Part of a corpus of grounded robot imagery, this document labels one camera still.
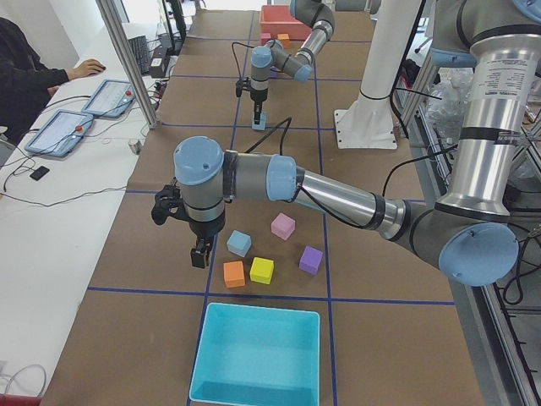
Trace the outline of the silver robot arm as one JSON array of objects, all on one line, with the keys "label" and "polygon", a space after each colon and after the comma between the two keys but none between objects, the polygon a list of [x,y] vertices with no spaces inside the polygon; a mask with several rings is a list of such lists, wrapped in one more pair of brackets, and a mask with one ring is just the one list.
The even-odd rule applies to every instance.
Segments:
[{"label": "silver robot arm", "polygon": [[294,54],[278,39],[254,47],[250,53],[250,76],[240,76],[235,84],[236,96],[246,91],[254,103],[251,121],[254,130],[264,130],[267,123],[263,104],[268,97],[271,70],[278,69],[297,82],[306,82],[314,71],[316,56],[335,31],[334,14],[321,1],[291,1],[289,11],[293,18],[310,28],[302,46]]},{"label": "silver robot arm", "polygon": [[388,150],[347,149],[332,122],[336,104],[352,93],[354,70],[373,66],[369,18],[341,12],[315,78],[305,85],[284,76],[270,83],[271,111],[294,118],[285,151],[278,152],[277,140],[249,151],[256,133],[248,127],[248,105],[230,101],[227,88],[234,69],[230,44],[258,44],[259,30],[252,22],[246,13],[197,17],[167,91],[167,103],[179,102],[183,111],[175,118],[166,108],[166,131],[150,142],[156,149],[150,175],[159,182],[177,171],[181,181],[173,190],[197,189],[218,218],[207,223],[184,218],[156,235],[148,270],[157,286],[203,288],[208,271],[191,265],[196,258],[192,229],[217,239],[217,250],[202,255],[211,261],[235,259],[225,243],[234,228],[250,233],[250,255],[274,259],[284,282],[302,245],[322,246],[322,212],[340,219],[329,237],[331,264],[346,283],[364,265],[388,265],[404,250],[411,253],[409,266],[431,265],[470,286],[490,284],[512,268],[519,244],[500,203],[512,152],[504,143],[508,129],[488,123],[467,126],[456,150],[453,190],[435,206],[418,203],[414,173],[390,195],[379,195],[384,171],[405,156],[407,147],[393,141]]}]

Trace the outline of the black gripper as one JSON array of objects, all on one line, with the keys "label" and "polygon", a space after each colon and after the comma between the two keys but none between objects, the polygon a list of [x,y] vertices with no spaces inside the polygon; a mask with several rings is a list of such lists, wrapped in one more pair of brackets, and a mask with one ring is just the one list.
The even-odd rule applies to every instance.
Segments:
[{"label": "black gripper", "polygon": [[209,221],[198,221],[191,217],[185,204],[177,180],[166,184],[155,194],[154,206],[151,210],[153,222],[161,226],[169,217],[187,222],[191,231],[198,237],[195,246],[190,250],[193,267],[206,268],[210,264],[211,238],[217,235],[225,226],[225,210],[219,216]]},{"label": "black gripper", "polygon": [[240,97],[244,91],[250,94],[254,102],[253,125],[260,125],[263,103],[267,100],[267,81],[249,77],[239,79],[235,84],[236,97]]}]

